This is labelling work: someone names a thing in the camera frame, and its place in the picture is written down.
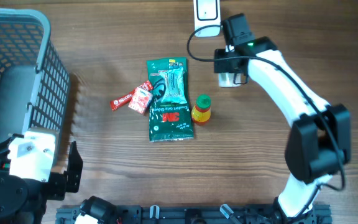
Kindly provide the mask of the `red packet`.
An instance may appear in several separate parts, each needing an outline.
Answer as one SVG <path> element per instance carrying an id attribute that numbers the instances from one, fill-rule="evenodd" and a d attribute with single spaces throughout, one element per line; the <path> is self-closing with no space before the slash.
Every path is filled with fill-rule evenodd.
<path id="1" fill-rule="evenodd" d="M 138 112 L 139 114 L 145 114 L 150 102 L 152 101 L 153 94 L 150 90 L 145 90 L 141 87 L 137 87 L 129 102 L 129 108 Z"/>

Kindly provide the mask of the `red stick sachet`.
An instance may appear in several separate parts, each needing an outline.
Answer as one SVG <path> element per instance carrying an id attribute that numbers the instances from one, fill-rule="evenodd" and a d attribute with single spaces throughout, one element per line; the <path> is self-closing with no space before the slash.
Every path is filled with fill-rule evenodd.
<path id="1" fill-rule="evenodd" d="M 121 96 L 119 98 L 116 98 L 115 100 L 110 101 L 110 107 L 112 111 L 117 110 L 118 108 L 124 106 L 125 104 L 129 103 L 136 91 L 137 88 L 141 88 L 143 90 L 150 91 L 153 89 L 153 86 L 149 80 L 144 82 L 143 84 L 139 85 L 138 87 L 134 88 L 132 91 L 130 91 L 128 94 Z"/>

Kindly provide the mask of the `green 3M gloves packet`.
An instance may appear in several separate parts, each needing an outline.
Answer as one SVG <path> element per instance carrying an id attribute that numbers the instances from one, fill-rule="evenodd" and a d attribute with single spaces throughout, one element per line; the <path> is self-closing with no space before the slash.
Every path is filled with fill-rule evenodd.
<path id="1" fill-rule="evenodd" d="M 159 72 L 183 67 L 187 103 L 162 103 L 165 84 Z M 153 86 L 153 100 L 149 108 L 149 140 L 176 141 L 193 138 L 193 125 L 188 99 L 188 69 L 185 57 L 161 58 L 147 61 L 148 79 Z"/>

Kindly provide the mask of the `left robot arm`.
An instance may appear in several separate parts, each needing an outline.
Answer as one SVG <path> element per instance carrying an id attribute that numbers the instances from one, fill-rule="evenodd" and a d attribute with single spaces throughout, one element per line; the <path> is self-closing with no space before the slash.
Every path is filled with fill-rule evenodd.
<path id="1" fill-rule="evenodd" d="M 49 200 L 79 191 L 83 160 L 70 145 L 67 170 L 52 172 L 55 136 L 13 134 L 0 143 L 0 223 L 40 223 Z"/>

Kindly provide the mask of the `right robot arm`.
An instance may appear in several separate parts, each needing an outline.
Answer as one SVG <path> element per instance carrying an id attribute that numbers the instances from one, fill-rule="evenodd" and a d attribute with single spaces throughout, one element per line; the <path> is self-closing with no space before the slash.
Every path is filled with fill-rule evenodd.
<path id="1" fill-rule="evenodd" d="M 283 113 L 290 127 L 285 162 L 287 184 L 275 199 L 270 221 L 296 223 L 315 214 L 313 202 L 323 187 L 342 191 L 344 166 L 351 159 L 350 113 L 330 105 L 301 80 L 268 38 L 256 39 L 244 14 L 221 22 L 225 49 L 214 53 L 214 71 L 258 83 Z"/>

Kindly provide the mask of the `green cap sauce bottle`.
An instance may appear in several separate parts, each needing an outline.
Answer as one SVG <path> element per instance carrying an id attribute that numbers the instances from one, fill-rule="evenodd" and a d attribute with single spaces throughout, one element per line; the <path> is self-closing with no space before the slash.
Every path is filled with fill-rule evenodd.
<path id="1" fill-rule="evenodd" d="M 209 95 L 200 95 L 191 111 L 192 121 L 198 125 L 206 124 L 211 118 L 211 98 Z"/>

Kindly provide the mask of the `teal white sachet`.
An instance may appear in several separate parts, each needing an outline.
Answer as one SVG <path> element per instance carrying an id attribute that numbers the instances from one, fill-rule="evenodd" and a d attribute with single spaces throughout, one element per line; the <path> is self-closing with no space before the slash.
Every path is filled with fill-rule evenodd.
<path id="1" fill-rule="evenodd" d="M 187 103 L 185 96 L 184 71 L 183 67 L 174 68 L 159 72 L 165 84 L 165 93 L 161 97 L 162 103 Z"/>

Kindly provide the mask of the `green lid white jar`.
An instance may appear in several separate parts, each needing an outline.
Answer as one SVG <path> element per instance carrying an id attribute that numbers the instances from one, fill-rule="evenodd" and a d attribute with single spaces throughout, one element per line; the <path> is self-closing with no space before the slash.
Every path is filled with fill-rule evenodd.
<path id="1" fill-rule="evenodd" d="M 235 88 L 242 85 L 241 74 L 238 73 L 219 73 L 218 85 L 221 88 Z"/>

